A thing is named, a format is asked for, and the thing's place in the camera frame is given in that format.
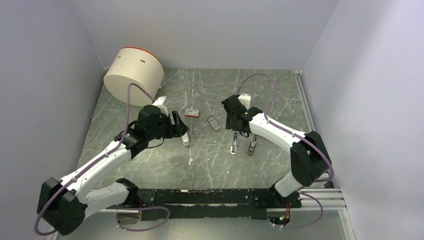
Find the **long white stapler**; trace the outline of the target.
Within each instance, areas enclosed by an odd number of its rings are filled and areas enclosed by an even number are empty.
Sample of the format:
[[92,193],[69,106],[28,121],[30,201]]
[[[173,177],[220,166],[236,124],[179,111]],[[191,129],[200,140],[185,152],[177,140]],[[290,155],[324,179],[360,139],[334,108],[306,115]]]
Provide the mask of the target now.
[[181,136],[181,140],[182,140],[182,144],[184,146],[189,146],[190,145],[190,137],[189,137],[189,132],[184,133]]

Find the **red white staple box sleeve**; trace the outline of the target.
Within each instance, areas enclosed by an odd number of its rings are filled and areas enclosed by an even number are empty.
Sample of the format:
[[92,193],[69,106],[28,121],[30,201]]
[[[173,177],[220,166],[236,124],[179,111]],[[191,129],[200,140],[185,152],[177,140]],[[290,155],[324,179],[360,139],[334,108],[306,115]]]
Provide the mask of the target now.
[[197,109],[191,109],[191,108],[187,108],[185,110],[184,115],[186,117],[191,117],[191,118],[198,118],[200,116],[200,111]]

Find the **cardboard tray with staples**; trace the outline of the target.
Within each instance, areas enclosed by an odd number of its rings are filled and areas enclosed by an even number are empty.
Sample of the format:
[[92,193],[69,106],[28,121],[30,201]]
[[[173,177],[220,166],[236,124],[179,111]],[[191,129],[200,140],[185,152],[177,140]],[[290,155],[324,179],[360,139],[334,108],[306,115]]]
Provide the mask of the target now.
[[215,131],[219,131],[222,128],[222,126],[218,123],[217,119],[213,115],[209,115],[206,120],[211,126],[211,128]]

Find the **beige brown small stapler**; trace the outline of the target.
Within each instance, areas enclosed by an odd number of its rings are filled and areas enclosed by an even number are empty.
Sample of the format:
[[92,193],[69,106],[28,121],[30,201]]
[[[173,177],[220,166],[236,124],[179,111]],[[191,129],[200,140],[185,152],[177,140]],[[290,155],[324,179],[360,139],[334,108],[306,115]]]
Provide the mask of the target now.
[[251,141],[250,141],[249,147],[247,149],[247,154],[249,156],[252,156],[254,154],[255,148],[256,148],[256,145],[257,145],[257,140],[258,140],[258,135],[254,134]]

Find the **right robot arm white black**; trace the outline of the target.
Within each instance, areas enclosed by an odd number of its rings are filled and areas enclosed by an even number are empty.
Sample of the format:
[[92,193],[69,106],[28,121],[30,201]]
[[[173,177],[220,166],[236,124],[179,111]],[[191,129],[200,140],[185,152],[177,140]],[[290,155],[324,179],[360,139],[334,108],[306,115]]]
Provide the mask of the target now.
[[332,175],[329,154],[316,131],[298,131],[274,121],[257,107],[246,108],[239,95],[231,95],[221,105],[226,112],[227,130],[258,135],[289,153],[290,172],[272,186],[274,190],[270,193],[270,202],[275,207],[282,207],[291,193],[309,187],[325,172]]

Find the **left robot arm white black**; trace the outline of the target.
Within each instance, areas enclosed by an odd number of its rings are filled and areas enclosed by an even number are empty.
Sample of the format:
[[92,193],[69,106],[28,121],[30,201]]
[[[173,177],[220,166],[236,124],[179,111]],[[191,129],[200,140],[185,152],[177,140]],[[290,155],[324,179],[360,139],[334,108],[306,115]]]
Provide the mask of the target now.
[[156,105],[143,107],[137,120],[127,120],[124,130],[95,158],[59,180],[50,177],[42,184],[35,233],[68,235],[105,208],[141,206],[138,187],[126,178],[102,189],[95,186],[115,168],[149,149],[150,141],[183,137],[188,131],[176,111],[165,114]]

